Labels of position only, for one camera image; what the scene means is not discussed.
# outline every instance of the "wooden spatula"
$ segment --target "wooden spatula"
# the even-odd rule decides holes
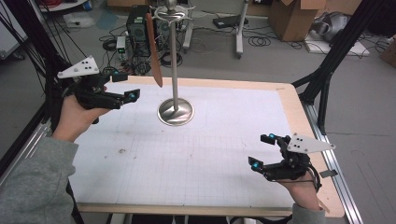
[[[148,41],[149,48],[151,51],[151,72],[154,76],[154,80],[157,82],[158,86],[163,86],[163,74],[160,69],[160,62],[158,62],[158,51],[155,46],[155,37],[154,37],[154,25],[149,13],[146,13],[146,21],[148,26]]]

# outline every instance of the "table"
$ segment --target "table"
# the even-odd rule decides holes
[[[275,147],[260,142],[260,134],[268,127],[278,135],[286,132],[313,137],[295,89],[290,84],[283,83],[180,78],[179,96],[191,101],[196,113],[185,127],[170,127],[162,124],[156,118],[156,108],[152,109],[154,105],[158,107],[161,101],[172,96],[171,79],[165,78],[163,83],[163,89],[160,89],[152,77],[130,77],[124,84],[109,84],[109,91],[139,87],[142,90],[141,98],[135,104],[124,105],[121,111],[112,111],[107,114],[108,117],[105,115],[98,125],[91,127],[78,139],[80,150],[74,163],[77,173],[71,176],[70,182],[79,210],[230,217],[288,215],[292,203],[289,194],[278,184],[267,182],[259,174],[250,171],[248,155],[263,159],[265,163],[280,161],[280,153]],[[262,99],[262,93],[271,97]],[[213,107],[210,103],[213,99],[218,101],[219,107]],[[244,108],[241,110],[243,113],[235,110],[231,115],[226,115],[228,108],[236,105]],[[271,118],[265,117],[265,123],[261,124],[261,118],[253,117],[255,110],[265,110]],[[129,113],[134,115],[130,119],[125,119]],[[217,117],[220,120],[216,121],[213,116],[218,114],[221,114]],[[205,120],[205,125],[199,126],[203,124],[200,120]],[[206,130],[205,127],[212,127],[212,122],[225,128],[220,129],[220,132],[214,126]],[[162,125],[158,126],[161,129],[151,129],[157,125]],[[201,127],[201,131],[194,130],[194,125]],[[196,140],[193,138],[195,135],[187,136],[189,132],[201,138]],[[242,135],[240,139],[235,138],[238,134]],[[225,144],[225,147],[223,144],[216,145],[219,140],[222,140],[221,143]],[[214,144],[210,145],[214,149],[202,154],[208,142]],[[227,149],[227,153],[217,154],[218,150],[224,148]],[[320,153],[310,154],[310,157],[318,171],[326,170]],[[230,158],[237,158],[237,161],[229,161]],[[186,165],[186,169],[177,169],[173,164]],[[181,176],[185,181],[177,182]],[[148,181],[146,186],[141,184],[145,181]],[[229,189],[220,186],[224,182],[229,183]],[[344,209],[332,180],[324,178],[322,184],[318,197],[327,210],[327,216],[342,217]],[[137,191],[140,194],[131,196]]]

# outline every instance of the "metal stand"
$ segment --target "metal stand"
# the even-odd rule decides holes
[[[292,83],[295,88],[309,83],[304,92],[300,94],[301,101],[308,105],[312,105],[315,98],[321,92],[318,126],[322,134],[326,134],[324,124],[332,74],[340,65],[341,61],[343,61],[347,56],[350,49],[361,36],[361,33],[372,21],[374,15],[386,1],[388,0],[363,0],[356,9],[349,23],[346,25],[344,31],[342,31],[342,33],[335,39],[332,49],[323,60],[320,67],[314,73]]]
[[[239,22],[239,26],[236,31],[236,54],[238,55],[238,59],[242,58],[242,54],[244,53],[244,45],[242,42],[242,30],[244,29],[245,17],[248,11],[248,0],[245,0],[244,5],[242,7],[241,13],[241,21]]]
[[[178,98],[177,94],[177,51],[176,51],[176,21],[189,19],[187,8],[176,6],[176,1],[165,1],[166,7],[160,7],[155,11],[154,18],[169,22],[171,64],[172,64],[172,88],[173,99],[164,101],[158,108],[160,121],[171,126],[180,126],[188,123],[194,116],[194,108],[190,102]]]

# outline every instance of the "concrete floor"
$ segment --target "concrete floor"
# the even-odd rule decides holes
[[[72,30],[70,35],[86,54],[102,59],[105,51],[98,38],[108,35],[110,29],[122,26],[126,14],[108,10],[101,4],[89,14],[96,24],[91,28]],[[104,28],[99,22],[105,16],[116,16],[116,19]],[[200,17],[194,24],[215,28],[210,21],[212,18],[213,15]],[[265,18],[250,18],[248,27],[266,25]],[[271,29],[258,31],[266,33]],[[253,47],[244,38],[244,54],[238,60],[233,35],[197,30],[192,38],[191,49],[182,54],[183,64],[177,69],[179,77],[291,83],[315,71],[325,58],[323,54],[308,53],[305,48],[294,49],[274,39],[270,46]],[[374,45],[367,40],[361,43],[366,48]],[[75,63],[83,59],[70,41],[65,45]],[[337,145],[334,153],[362,221],[391,223],[396,219],[396,178],[392,172],[396,158],[396,118],[393,114],[396,102],[391,100],[396,95],[396,70],[379,59],[380,53],[374,48],[369,51],[369,57],[347,56],[335,71],[326,131],[330,141]],[[0,68],[2,157],[44,102],[44,96],[29,60],[1,61]],[[163,67],[162,70],[165,77],[170,77],[170,69]],[[86,223],[106,222],[104,214],[83,216]],[[327,222],[347,223],[347,219],[328,218]]]

